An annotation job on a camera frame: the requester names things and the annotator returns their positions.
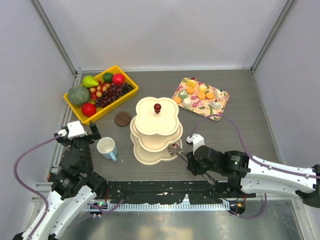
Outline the cream three-tier cake stand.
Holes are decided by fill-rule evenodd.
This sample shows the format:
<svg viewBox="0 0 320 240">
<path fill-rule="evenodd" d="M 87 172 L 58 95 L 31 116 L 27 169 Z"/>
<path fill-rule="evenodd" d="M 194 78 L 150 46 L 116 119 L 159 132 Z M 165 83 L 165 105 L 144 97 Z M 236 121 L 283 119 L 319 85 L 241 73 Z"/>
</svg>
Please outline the cream three-tier cake stand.
<svg viewBox="0 0 320 240">
<path fill-rule="evenodd" d="M 183 146 L 178 104 L 167 97 L 144 97 L 136 104 L 135 112 L 130 122 L 130 139 L 136 160 L 152 166 L 176 159 L 169 147 Z"/>
</svg>

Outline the white swiss roll cake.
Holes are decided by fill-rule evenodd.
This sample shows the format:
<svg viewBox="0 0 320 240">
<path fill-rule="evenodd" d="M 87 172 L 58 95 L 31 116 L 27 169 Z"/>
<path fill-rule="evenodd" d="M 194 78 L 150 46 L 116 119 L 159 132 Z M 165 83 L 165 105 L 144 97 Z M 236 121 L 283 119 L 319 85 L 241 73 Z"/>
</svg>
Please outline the white swiss roll cake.
<svg viewBox="0 0 320 240">
<path fill-rule="evenodd" d="M 215 89 L 213 91 L 213 94 L 214 94 L 214 98 L 216 100 L 221 100 L 224 98 L 225 94 L 224 94 L 224 91 L 222 89 Z"/>
</svg>

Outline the grey slice cake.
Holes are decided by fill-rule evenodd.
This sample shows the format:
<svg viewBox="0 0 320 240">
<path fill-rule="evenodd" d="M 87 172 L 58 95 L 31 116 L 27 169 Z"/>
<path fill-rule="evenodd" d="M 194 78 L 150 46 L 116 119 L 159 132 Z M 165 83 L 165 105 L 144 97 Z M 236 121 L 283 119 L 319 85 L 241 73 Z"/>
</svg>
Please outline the grey slice cake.
<svg viewBox="0 0 320 240">
<path fill-rule="evenodd" d="M 178 146 L 176 144 L 169 145 L 167 148 L 168 152 L 173 156 L 178 154 Z"/>
</svg>

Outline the metal serving tongs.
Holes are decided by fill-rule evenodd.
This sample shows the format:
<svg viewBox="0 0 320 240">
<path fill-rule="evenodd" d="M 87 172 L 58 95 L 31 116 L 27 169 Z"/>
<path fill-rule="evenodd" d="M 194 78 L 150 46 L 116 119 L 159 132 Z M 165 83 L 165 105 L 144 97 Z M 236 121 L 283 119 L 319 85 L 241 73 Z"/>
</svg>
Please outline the metal serving tongs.
<svg viewBox="0 0 320 240">
<path fill-rule="evenodd" d="M 185 162 L 187 162 L 187 169 L 194 175 L 194 176 L 202 176 L 207 182 L 211 185 L 215 184 L 215 180 L 211 177 L 207 172 L 204 172 L 200 165 L 195 162 L 195 158 L 193 153 L 187 152 L 185 153 L 180 146 L 178 146 L 178 153 L 177 156 L 182 158 Z"/>
</svg>

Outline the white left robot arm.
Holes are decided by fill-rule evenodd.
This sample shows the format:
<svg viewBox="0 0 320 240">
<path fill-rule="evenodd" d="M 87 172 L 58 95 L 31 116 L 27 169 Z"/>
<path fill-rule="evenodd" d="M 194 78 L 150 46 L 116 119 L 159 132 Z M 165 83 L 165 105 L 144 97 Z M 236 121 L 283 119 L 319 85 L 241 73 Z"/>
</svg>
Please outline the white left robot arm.
<svg viewBox="0 0 320 240">
<path fill-rule="evenodd" d="M 94 123 L 87 133 L 80 121 L 69 122 L 51 141 L 57 141 L 67 150 L 62 154 L 59 167 L 47 197 L 27 186 L 18 176 L 18 163 L 14 164 L 16 180 L 44 201 L 44 206 L 33 223 L 15 240 L 59 240 L 75 217 L 92 200 L 102 199 L 108 190 L 107 181 L 94 171 L 90 145 L 101 139 Z"/>
</svg>

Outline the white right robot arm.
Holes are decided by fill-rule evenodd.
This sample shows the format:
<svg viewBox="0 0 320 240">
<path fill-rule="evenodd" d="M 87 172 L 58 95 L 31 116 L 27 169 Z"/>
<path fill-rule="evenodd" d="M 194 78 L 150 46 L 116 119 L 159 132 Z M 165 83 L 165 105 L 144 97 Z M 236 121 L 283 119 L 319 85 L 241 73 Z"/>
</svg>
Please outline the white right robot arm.
<svg viewBox="0 0 320 240">
<path fill-rule="evenodd" d="M 320 166 L 291 167 L 249 157 L 232 150 L 224 153 L 205 145 L 186 154 L 187 169 L 195 176 L 208 171 L 227 178 L 226 191 L 232 197 L 240 194 L 272 194 L 300 197 L 310 207 L 320 206 Z"/>
</svg>

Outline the yellow swiss roll cake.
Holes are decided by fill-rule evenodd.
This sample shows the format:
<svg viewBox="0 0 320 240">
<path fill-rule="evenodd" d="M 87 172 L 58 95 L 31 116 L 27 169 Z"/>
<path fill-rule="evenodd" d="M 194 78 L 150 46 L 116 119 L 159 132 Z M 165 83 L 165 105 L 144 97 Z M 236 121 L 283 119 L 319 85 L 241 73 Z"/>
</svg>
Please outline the yellow swiss roll cake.
<svg viewBox="0 0 320 240">
<path fill-rule="evenodd" d="M 196 83 L 197 83 L 197 80 L 194 77 L 191 77 L 186 81 L 186 86 L 188 88 L 195 88 L 196 87 Z"/>
</svg>

